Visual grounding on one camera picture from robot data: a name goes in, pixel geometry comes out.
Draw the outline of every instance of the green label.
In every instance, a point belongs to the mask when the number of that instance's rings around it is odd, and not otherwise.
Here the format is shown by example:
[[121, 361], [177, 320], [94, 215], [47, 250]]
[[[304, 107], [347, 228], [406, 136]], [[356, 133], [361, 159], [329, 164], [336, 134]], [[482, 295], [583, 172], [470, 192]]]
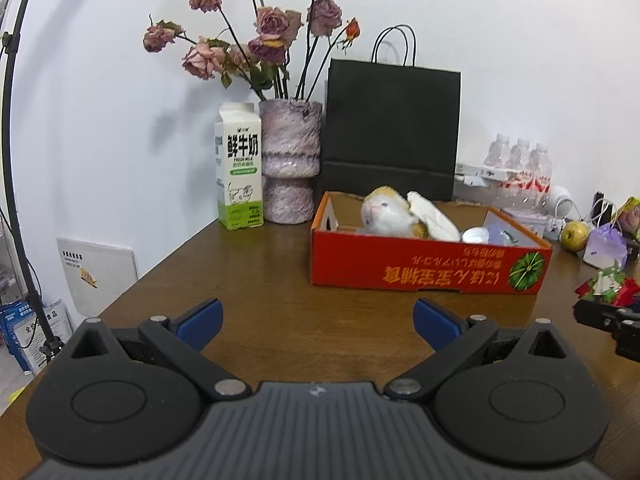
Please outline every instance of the green label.
[[218, 219], [227, 229], [262, 225], [262, 201], [235, 205], [218, 202]]
[[239, 170], [231, 170], [232, 175], [249, 175], [258, 171], [257, 168], [240, 168]]

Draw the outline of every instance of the watermelon logo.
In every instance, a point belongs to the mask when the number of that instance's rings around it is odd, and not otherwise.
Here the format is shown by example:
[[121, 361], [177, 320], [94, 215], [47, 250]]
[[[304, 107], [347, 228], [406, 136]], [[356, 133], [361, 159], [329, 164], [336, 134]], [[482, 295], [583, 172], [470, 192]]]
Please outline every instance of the watermelon logo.
[[509, 273], [509, 285], [518, 292], [534, 286], [545, 268], [545, 259], [537, 251], [525, 254], [519, 259]]

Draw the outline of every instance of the blue gripper pad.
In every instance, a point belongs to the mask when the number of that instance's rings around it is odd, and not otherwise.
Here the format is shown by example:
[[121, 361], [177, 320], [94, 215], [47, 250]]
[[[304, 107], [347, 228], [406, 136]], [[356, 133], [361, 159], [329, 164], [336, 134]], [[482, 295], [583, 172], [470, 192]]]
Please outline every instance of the blue gripper pad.
[[466, 332], [466, 321], [421, 298], [414, 305], [414, 328], [436, 352]]
[[205, 300], [169, 325], [175, 336], [200, 352], [222, 330], [223, 309], [219, 300]]

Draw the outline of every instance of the red box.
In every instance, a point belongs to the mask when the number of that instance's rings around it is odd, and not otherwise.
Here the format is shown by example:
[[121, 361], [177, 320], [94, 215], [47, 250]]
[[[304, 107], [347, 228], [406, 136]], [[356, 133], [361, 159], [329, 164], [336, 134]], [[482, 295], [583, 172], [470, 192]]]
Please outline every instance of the red box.
[[537, 294], [542, 286], [551, 244], [497, 209], [436, 203], [460, 232], [499, 224], [514, 246], [359, 234], [362, 200], [335, 191], [322, 197], [311, 225], [311, 283], [482, 294]]

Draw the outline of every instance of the purple bag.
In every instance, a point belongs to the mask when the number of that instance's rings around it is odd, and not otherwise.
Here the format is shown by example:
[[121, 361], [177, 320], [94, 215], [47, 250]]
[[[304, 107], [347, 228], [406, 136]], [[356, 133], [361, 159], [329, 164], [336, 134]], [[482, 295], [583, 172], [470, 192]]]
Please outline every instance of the purple bag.
[[622, 269], [626, 264], [626, 243], [622, 233], [612, 224], [591, 231], [582, 260], [598, 269], [613, 267], [618, 262]]

